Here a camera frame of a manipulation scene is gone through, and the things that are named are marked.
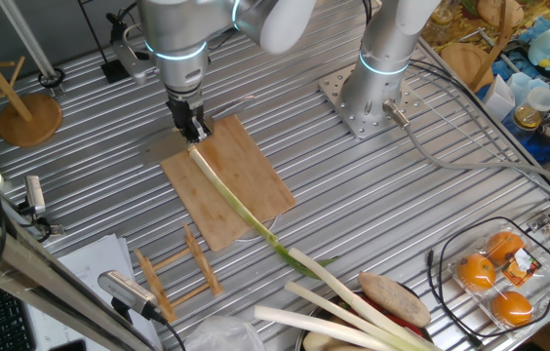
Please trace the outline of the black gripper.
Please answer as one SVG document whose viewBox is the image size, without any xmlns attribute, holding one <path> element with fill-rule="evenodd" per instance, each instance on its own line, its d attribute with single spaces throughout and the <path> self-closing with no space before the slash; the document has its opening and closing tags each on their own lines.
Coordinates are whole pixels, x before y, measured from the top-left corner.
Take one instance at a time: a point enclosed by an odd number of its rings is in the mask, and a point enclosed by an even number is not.
<svg viewBox="0 0 550 351">
<path fill-rule="evenodd" d="M 175 126 L 188 142 L 201 142 L 212 135 L 212 119 L 203 118 L 202 103 L 191 107 L 187 101 L 169 96 L 167 105 L 173 114 Z"/>
</svg>

